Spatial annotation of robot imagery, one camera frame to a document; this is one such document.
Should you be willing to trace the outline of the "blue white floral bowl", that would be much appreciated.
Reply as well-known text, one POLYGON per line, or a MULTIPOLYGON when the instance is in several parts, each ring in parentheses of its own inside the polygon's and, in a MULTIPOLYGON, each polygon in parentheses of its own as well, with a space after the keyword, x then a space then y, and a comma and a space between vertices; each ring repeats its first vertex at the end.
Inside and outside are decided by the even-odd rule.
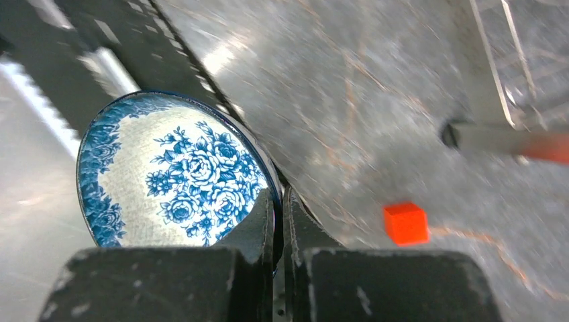
POLYGON ((274 164, 235 118, 190 97, 137 91, 104 107, 81 140, 76 186, 100 247, 213 246, 267 190, 282 254, 274 164))

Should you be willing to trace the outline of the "orange cube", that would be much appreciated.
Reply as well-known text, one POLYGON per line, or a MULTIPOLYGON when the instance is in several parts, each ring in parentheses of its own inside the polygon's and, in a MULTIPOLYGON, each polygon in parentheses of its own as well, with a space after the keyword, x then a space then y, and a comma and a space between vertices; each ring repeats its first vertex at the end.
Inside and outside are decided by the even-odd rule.
POLYGON ((427 213, 411 202, 383 207, 386 234, 397 246, 414 246, 429 242, 427 213))

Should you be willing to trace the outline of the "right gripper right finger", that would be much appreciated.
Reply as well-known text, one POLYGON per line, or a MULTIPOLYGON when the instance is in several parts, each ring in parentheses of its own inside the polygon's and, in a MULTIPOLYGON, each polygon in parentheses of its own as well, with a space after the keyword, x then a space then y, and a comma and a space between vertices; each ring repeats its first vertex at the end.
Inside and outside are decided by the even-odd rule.
POLYGON ((282 199, 288 321, 500 321, 486 276, 465 254, 349 250, 291 187, 282 199))

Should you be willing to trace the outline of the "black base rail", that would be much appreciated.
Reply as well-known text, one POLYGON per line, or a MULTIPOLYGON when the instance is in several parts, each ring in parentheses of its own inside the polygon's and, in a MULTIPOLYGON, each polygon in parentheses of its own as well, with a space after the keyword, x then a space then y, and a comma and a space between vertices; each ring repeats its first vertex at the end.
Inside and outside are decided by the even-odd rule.
POLYGON ((100 107, 142 89, 242 120, 155 1, 1 2, 1 102, 15 95, 69 154, 100 107))

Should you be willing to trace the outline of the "steel two-tier dish rack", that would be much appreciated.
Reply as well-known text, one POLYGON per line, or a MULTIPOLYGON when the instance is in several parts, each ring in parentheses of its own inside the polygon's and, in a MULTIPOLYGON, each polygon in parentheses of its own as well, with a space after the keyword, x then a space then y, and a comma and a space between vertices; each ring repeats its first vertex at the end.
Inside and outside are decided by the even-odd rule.
POLYGON ((568 163, 568 2, 448 1, 448 40, 470 115, 443 140, 568 163))

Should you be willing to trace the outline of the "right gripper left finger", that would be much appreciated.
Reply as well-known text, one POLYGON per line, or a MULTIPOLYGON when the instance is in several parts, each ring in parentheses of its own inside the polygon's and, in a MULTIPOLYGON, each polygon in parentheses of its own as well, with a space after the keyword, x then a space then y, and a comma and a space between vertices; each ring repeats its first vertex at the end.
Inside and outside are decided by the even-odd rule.
POLYGON ((89 248, 73 255, 39 321, 271 321, 273 202, 210 247, 89 248))

